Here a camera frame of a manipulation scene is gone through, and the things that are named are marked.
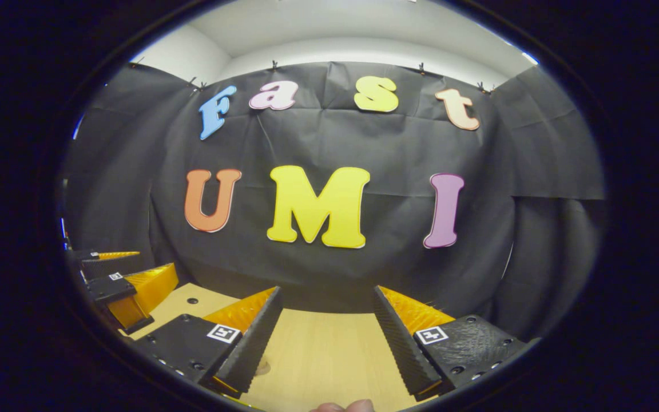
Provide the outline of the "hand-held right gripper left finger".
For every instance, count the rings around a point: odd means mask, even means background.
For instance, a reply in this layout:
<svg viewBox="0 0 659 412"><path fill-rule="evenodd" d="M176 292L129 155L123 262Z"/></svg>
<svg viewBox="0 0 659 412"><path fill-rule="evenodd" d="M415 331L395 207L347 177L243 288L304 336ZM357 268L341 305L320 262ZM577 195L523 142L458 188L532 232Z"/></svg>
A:
<svg viewBox="0 0 659 412"><path fill-rule="evenodd" d="M272 287L206 316L176 316L134 347L187 381L239 399L249 391L282 310L282 289Z"/></svg>

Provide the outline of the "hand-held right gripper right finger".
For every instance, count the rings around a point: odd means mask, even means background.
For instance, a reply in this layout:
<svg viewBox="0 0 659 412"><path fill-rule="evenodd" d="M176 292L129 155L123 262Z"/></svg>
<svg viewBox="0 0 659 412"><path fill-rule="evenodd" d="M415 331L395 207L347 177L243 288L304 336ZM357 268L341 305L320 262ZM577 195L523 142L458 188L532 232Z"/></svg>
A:
<svg viewBox="0 0 659 412"><path fill-rule="evenodd" d="M480 315L453 318L390 288L373 289L373 309L406 390L426 401L478 383L523 357L523 341Z"/></svg>

